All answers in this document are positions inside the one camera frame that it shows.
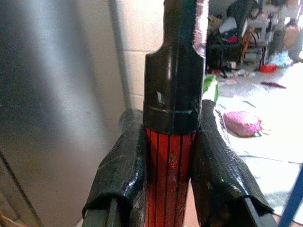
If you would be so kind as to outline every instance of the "black stripe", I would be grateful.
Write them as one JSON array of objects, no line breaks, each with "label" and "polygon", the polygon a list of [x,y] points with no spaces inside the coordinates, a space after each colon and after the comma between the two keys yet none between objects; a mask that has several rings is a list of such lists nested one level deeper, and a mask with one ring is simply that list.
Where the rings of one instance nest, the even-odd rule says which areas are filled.
[{"label": "black stripe", "polygon": [[167,143],[167,160],[166,160],[166,181],[165,181],[165,199],[164,199],[164,218],[163,218],[163,227],[165,227],[165,218],[166,218],[166,199],[167,199],[167,176],[169,174],[169,151],[170,151],[170,136],[168,136]]},{"label": "black stripe", "polygon": [[151,206],[151,147],[152,147],[152,131],[150,130],[149,133],[149,149],[147,151],[147,173],[148,173],[148,183],[147,183],[147,190],[148,190],[148,208],[147,208],[147,213],[148,213],[148,218],[147,218],[147,226],[150,224],[150,206]]},{"label": "black stripe", "polygon": [[174,217],[174,226],[176,226],[176,218],[178,211],[178,196],[179,196],[179,182],[180,182],[180,172],[181,172],[181,159],[182,159],[182,150],[183,150],[183,136],[180,137],[180,149],[179,149],[179,164],[178,164],[178,181],[177,181],[177,196],[175,204],[175,217]]},{"label": "black stripe", "polygon": [[159,133],[157,133],[157,156],[156,156],[156,185],[155,185],[155,220],[154,227],[156,227],[157,215],[157,181],[158,181],[158,159],[159,159]]}]

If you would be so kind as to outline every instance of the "floor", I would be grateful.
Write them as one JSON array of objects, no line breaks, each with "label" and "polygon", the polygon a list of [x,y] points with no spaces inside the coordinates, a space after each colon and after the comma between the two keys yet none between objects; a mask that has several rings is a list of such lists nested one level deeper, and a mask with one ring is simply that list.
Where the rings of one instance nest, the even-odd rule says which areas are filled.
[{"label": "floor", "polygon": [[[303,64],[298,63],[275,73],[218,79],[217,103],[223,112],[250,111],[264,123],[268,135],[243,139],[230,133],[229,139],[278,215],[283,212],[303,163],[302,72]],[[286,89],[261,85],[263,81],[278,83]],[[303,223],[302,204],[294,219]]]}]

